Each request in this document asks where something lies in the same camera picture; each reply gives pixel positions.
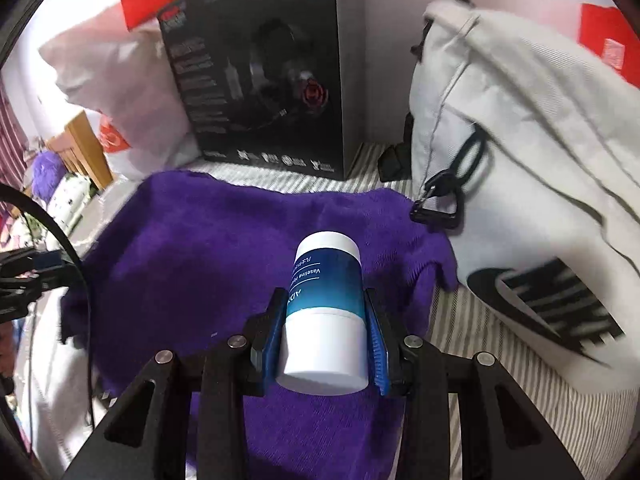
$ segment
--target red logo on bag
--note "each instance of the red logo on bag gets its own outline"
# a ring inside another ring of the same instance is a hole
[[[583,4],[579,42],[640,88],[640,39],[619,9]]]
[[[113,127],[113,124],[111,124],[111,121],[106,116],[100,118],[98,140],[105,153],[123,152],[131,147],[122,134]]]

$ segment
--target white wall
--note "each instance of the white wall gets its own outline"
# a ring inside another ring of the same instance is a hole
[[[38,54],[53,36],[98,14],[118,0],[45,0],[18,40],[2,70],[9,97],[25,130],[48,138],[78,108],[54,85],[55,74]],[[422,31],[422,13],[431,0],[366,0],[368,135],[379,142],[401,140],[415,59],[409,53]],[[580,4],[612,6],[611,0],[474,0],[478,6],[515,12],[577,37]],[[22,79],[22,88],[16,82]]]
[[[119,0],[44,0],[2,67],[2,79],[28,137],[49,139],[61,133],[80,110],[68,104],[55,85],[56,72],[38,49],[60,32],[95,16]]]

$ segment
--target black buckle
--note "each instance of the black buckle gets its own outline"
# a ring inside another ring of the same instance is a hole
[[[436,229],[453,230],[462,223],[465,213],[465,196],[460,181],[450,170],[443,170],[432,176],[424,184],[425,195],[414,203],[409,218],[418,224],[425,224]],[[452,194],[456,200],[456,210],[453,213],[425,209],[424,203],[434,197]]]
[[[436,229],[451,231],[460,227],[465,215],[465,193],[462,187],[471,179],[478,169],[482,156],[486,151],[488,134],[480,124],[474,124],[474,132],[462,144],[458,154],[447,170],[432,176],[424,184],[424,196],[414,202],[409,218],[418,224],[429,225]],[[478,152],[471,164],[462,176],[458,176],[462,161],[471,152],[474,146],[478,146]],[[456,200],[456,210],[453,213],[424,209],[424,203],[435,196],[447,196],[452,194]]]

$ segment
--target striped curtain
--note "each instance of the striped curtain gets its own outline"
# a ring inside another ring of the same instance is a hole
[[[0,182],[22,189],[22,178],[27,169],[23,155],[27,145],[27,137],[15,118],[0,78]],[[12,205],[0,202],[0,228],[12,208]]]

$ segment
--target bolt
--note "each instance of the bolt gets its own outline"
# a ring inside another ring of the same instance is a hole
[[[422,346],[422,339],[417,335],[408,335],[404,338],[404,344],[409,348],[420,348]]]
[[[495,364],[495,357],[489,354],[489,352],[480,352],[476,359],[482,366],[493,366]]]
[[[174,353],[170,350],[161,350],[156,354],[156,363],[164,365],[171,362],[174,358]]]
[[[231,348],[242,348],[246,345],[246,338],[243,335],[233,335],[226,342]]]

